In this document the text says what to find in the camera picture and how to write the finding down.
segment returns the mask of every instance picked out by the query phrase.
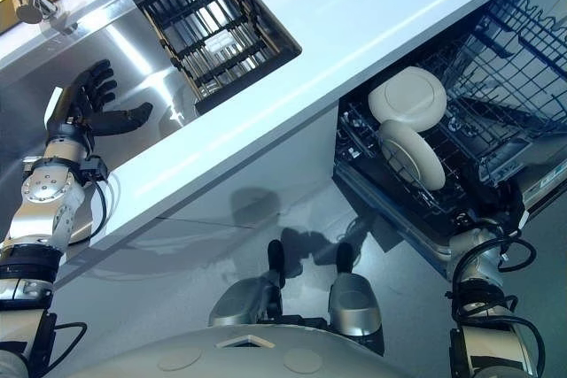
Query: plate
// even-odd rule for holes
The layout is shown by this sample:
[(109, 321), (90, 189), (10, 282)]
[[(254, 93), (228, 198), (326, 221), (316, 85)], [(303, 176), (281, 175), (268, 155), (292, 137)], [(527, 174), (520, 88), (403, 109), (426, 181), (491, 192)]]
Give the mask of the plate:
[(413, 128), (386, 120), (378, 129), (378, 135), (386, 161), (402, 179), (428, 190), (445, 186), (445, 171), (439, 158)]
[(370, 92), (369, 107), (380, 123), (396, 120), (423, 132), (445, 114), (447, 93), (433, 74), (409, 66)]

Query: cable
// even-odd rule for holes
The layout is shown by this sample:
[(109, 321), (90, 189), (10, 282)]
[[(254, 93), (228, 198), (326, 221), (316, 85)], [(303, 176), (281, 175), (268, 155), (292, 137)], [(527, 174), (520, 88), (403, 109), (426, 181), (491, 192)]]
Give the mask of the cable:
[(45, 369), (45, 372), (42, 374), (42, 376), (45, 376), (46, 374), (51, 372), (55, 367), (57, 367), (57, 365), (59, 363), (61, 363), (63, 360), (65, 360), (65, 358), (69, 355), (69, 353), (71, 351), (73, 351), (73, 349), (76, 347), (76, 345), (84, 337), (85, 333), (87, 332), (88, 327), (87, 327), (87, 324), (84, 323), (84, 322), (71, 322), (71, 323), (64, 323), (62, 325), (57, 325), (54, 329), (57, 330), (57, 329), (65, 329), (65, 328), (80, 328), (81, 331), (79, 331), (79, 334), (69, 344), (69, 346), (65, 349), (65, 351), (63, 351), (61, 356), (59, 356), (53, 363), (51, 363), (49, 366), (47, 366), (47, 368)]
[(97, 181), (95, 181), (95, 179), (92, 176), (89, 176), (89, 181), (95, 185), (95, 189), (97, 190), (98, 196), (100, 197), (100, 202), (103, 205), (103, 217), (100, 220), (100, 223), (98, 223), (97, 229), (90, 234), (89, 236), (87, 236), (86, 238), (82, 238), (79, 241), (74, 241), (72, 243), (69, 243), (69, 246), (72, 245), (76, 245), (77, 243), (84, 243), (85, 241), (88, 241), (89, 239), (92, 239), (93, 237), (95, 237), (101, 230), (102, 228), (105, 226), (106, 223), (106, 216), (107, 216), (107, 211), (106, 211), (106, 197), (105, 197), (105, 193), (103, 192), (102, 188), (100, 187), (100, 185), (98, 184)]
[(496, 305), (506, 304), (509, 300), (512, 301), (512, 304), (509, 309), (510, 311), (513, 312), (513, 310), (516, 308), (517, 305), (517, 297), (516, 296), (504, 297), (500, 300), (497, 300), (497, 302), (493, 302), (489, 305), (483, 306), (484, 308), (474, 309), (470, 312), (466, 312), (462, 308), (461, 295), (459, 293), (459, 284), (461, 283), (461, 277), (464, 268), (475, 258), (477, 258), (484, 252), (489, 251), (493, 248), (501, 247), (501, 252), (503, 253), (508, 250), (510, 245), (514, 243), (518, 243), (524, 246), (525, 248), (527, 248), (528, 251), (530, 252), (528, 258), (517, 265), (510, 267), (499, 266), (498, 270), (500, 272), (503, 273), (512, 272), (529, 266), (535, 260), (537, 251), (535, 250), (533, 245), (522, 239), (519, 239), (520, 235), (521, 233), (517, 231), (517, 233), (512, 237), (510, 236), (496, 237), (494, 239), (485, 241), (477, 245), (473, 249), (467, 251), (467, 253), (464, 256), (462, 256), (462, 258), (457, 263), (457, 266), (454, 269), (454, 274), (453, 274), (452, 298), (454, 300), (454, 303), (452, 309), (452, 316), (453, 316), (453, 320), (459, 325), (485, 326), (485, 325), (501, 325), (504, 323), (504, 324), (518, 324), (529, 328), (532, 331), (533, 336), (536, 340), (536, 344), (538, 346), (538, 363), (536, 366), (536, 370), (538, 377), (541, 377), (543, 375), (543, 371), (545, 369), (545, 364), (546, 364), (545, 344), (543, 343), (543, 338), (541, 337), (539, 330), (535, 327), (535, 325), (533, 325), (533, 323), (523, 318), (518, 318), (516, 316), (506, 316), (506, 315), (485, 316), (485, 317), (476, 317), (476, 318), (470, 317), (472, 314), (477, 314), (479, 312), (487, 311), (490, 308), (495, 307)]

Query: drain rack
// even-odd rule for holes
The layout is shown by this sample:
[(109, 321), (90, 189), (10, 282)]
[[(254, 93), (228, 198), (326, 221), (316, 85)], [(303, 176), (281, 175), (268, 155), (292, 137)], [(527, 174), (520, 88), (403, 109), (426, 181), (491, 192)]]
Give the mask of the drain rack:
[(260, 0), (134, 1), (193, 89), (199, 113), (301, 52)]
[[(438, 155), (447, 183), (429, 191), (403, 164), (390, 168), (431, 214), (450, 213), (465, 197), (458, 179), (464, 164), (477, 167), (481, 181), (496, 185), (523, 167), (517, 159), (534, 140), (567, 134), (567, 28), (556, 28), (529, 0), (493, 0), (472, 32), (438, 46), (416, 66), (436, 75), (447, 91), (445, 116), (421, 133)], [(384, 161), (379, 124), (366, 98), (342, 103), (340, 111), (338, 158)], [(400, 177), (402, 168), (411, 182)]]

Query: white countertop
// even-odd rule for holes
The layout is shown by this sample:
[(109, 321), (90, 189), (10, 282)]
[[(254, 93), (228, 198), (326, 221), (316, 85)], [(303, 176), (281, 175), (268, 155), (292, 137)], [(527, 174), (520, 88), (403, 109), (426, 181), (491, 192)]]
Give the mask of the white countertop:
[(91, 244), (117, 243), (487, 0), (262, 1), (302, 53), (118, 167)]

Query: robot leg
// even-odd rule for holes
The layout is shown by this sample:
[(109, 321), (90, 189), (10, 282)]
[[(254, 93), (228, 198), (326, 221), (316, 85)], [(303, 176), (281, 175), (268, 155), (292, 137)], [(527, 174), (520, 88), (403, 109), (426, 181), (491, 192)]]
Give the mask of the robot leg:
[(234, 283), (209, 314), (209, 327), (254, 324), (282, 315), (280, 288), (284, 279), (284, 248), (274, 240), (268, 246), (269, 270), (260, 277)]
[(353, 274), (353, 249), (341, 243), (337, 250), (338, 277), (330, 288), (331, 328), (378, 354), (384, 354), (382, 316), (370, 283)]

